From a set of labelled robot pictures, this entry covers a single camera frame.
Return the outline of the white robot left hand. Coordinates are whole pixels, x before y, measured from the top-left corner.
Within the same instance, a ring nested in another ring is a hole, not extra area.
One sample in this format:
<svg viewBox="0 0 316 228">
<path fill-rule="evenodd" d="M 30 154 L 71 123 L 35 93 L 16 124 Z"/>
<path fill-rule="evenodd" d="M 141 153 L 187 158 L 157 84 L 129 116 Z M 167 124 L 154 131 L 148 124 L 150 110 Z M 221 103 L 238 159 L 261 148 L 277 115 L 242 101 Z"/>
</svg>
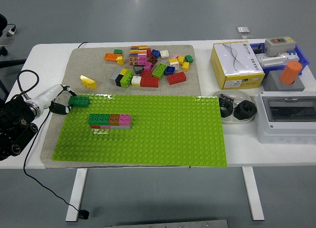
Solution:
<svg viewBox="0 0 316 228">
<path fill-rule="evenodd" d="M 69 92 L 72 96 L 77 96 L 69 86 L 57 84 L 34 98 L 32 102 L 36 109 L 36 117 L 40 117 L 45 109 L 49 109 L 50 112 L 55 114 L 68 114 L 72 110 L 71 105 L 65 106 L 54 102 L 63 91 Z"/>
</svg>

